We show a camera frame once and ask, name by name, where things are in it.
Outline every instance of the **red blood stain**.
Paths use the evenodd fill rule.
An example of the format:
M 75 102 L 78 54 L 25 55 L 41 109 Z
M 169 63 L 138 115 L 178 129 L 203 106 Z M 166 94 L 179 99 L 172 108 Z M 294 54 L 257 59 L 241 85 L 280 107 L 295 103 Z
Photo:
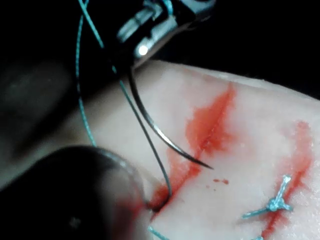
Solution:
M 232 83 L 228 85 L 225 92 L 219 95 L 211 105 L 197 108 L 193 113 L 193 119 L 187 122 L 185 136 L 194 150 L 194 157 L 199 159 L 203 152 L 211 156 L 215 151 L 227 152 L 227 144 L 232 143 L 234 136 L 226 129 L 226 121 L 230 110 L 234 107 L 236 91 Z M 202 167 L 193 162 L 182 159 L 173 150 L 167 150 L 167 157 L 170 166 L 169 179 L 172 187 L 172 197 L 174 198 L 178 190 L 189 179 L 199 175 Z M 163 183 L 159 185 L 150 201 L 150 206 L 156 208 L 160 206 L 168 196 L 167 186 Z
M 312 138 L 310 136 L 310 127 L 306 122 L 300 121 L 295 126 L 295 150 L 290 159 L 291 171 L 286 174 L 291 174 L 291 181 L 283 195 L 283 199 L 286 203 L 290 203 L 292 195 L 301 188 L 306 188 L 302 183 L 302 180 L 306 177 L 308 170 L 313 163 L 312 154 Z M 284 225 L 288 223 L 288 219 L 283 216 L 284 211 L 276 211 L 268 214 L 268 223 L 266 228 L 262 231 L 261 236 L 266 240 L 272 233 L 275 232 L 276 226 Z

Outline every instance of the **wound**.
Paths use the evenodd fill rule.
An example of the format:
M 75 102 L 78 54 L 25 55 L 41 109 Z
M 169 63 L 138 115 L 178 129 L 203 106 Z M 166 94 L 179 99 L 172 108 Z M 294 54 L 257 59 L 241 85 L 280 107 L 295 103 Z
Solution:
M 287 167 L 284 169 L 284 172 L 292 177 L 283 195 L 284 201 L 288 204 L 293 194 L 298 190 L 309 190 L 303 183 L 303 180 L 307 177 L 308 171 L 314 162 L 312 153 L 313 142 L 309 125 L 304 121 L 299 121 L 295 125 L 294 132 L 294 152 L 292 153 L 292 157 L 286 160 Z M 265 240 L 275 232 L 276 228 L 288 224 L 289 221 L 284 216 L 284 213 L 283 210 L 278 210 L 267 214 L 267 225 L 261 234 Z
M 185 136 L 196 159 L 200 159 L 202 153 L 211 157 L 217 151 L 227 153 L 227 146 L 235 142 L 235 136 L 228 133 L 226 126 L 229 114 L 235 108 L 235 96 L 236 90 L 233 84 L 229 83 L 225 92 L 216 97 L 209 106 L 195 109 L 193 118 L 187 121 Z M 162 207 L 162 211 L 175 199 L 177 192 L 186 181 L 197 177 L 203 170 L 200 165 L 185 160 L 170 148 L 167 150 L 167 157 L 170 166 L 169 179 L 172 187 L 172 197 Z M 166 200 L 168 194 L 167 186 L 162 183 L 155 189 L 150 206 L 152 208 L 160 206 Z

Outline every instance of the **dark background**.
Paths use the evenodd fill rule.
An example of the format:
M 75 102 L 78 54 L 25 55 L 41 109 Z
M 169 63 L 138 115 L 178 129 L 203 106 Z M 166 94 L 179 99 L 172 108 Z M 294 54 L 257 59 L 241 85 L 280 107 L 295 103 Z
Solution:
M 103 39 L 137 1 L 91 0 L 88 11 Z M 154 58 L 264 79 L 320 99 L 313 8 L 301 1 L 217 0 L 208 22 L 174 37 Z M 1 72 L 14 63 L 55 60 L 74 74 L 77 0 L 10 0 L 0 10 Z M 81 46 L 81 82 L 98 88 L 95 79 L 110 74 L 108 50 L 99 49 L 86 23 Z

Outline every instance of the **blood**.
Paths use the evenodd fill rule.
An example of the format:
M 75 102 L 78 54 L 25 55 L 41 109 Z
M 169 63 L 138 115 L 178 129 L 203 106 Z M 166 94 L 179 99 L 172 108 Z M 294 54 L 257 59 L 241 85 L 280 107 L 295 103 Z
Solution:
M 228 152 L 227 144 L 234 142 L 235 137 L 227 132 L 226 122 L 231 109 L 234 108 L 235 96 L 235 88 L 230 83 L 227 90 L 216 97 L 209 106 L 194 110 L 193 119 L 187 122 L 185 136 L 196 159 L 199 159 L 203 152 L 210 156 L 213 156 L 216 151 Z M 161 211 L 175 199 L 177 192 L 186 181 L 198 176 L 203 169 L 198 164 L 182 159 L 170 148 L 166 153 L 170 166 L 172 197 Z M 152 208 L 160 206 L 168 194 L 167 186 L 162 183 L 155 189 L 149 205 Z
M 312 138 L 310 136 L 310 127 L 306 122 L 300 121 L 295 126 L 295 150 L 292 157 L 289 159 L 288 169 L 293 169 L 286 172 L 291 174 L 291 181 L 283 195 L 286 203 L 292 195 L 299 189 L 308 189 L 302 180 L 307 176 L 309 169 L 314 161 L 312 154 Z M 266 240 L 271 234 L 275 232 L 276 227 L 288 223 L 288 219 L 283 216 L 284 211 L 276 211 L 268 214 L 268 223 L 266 228 L 262 231 L 261 236 Z

